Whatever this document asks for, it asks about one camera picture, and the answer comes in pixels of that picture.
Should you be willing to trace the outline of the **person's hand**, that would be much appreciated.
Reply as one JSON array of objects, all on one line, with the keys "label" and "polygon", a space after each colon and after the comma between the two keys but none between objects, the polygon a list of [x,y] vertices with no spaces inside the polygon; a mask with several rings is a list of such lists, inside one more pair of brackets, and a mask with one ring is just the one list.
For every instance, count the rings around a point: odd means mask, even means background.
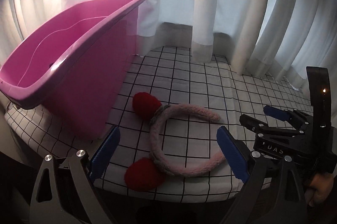
[{"label": "person's hand", "polygon": [[333,185],[333,174],[316,174],[304,194],[306,203],[309,206],[322,203],[330,195]]}]

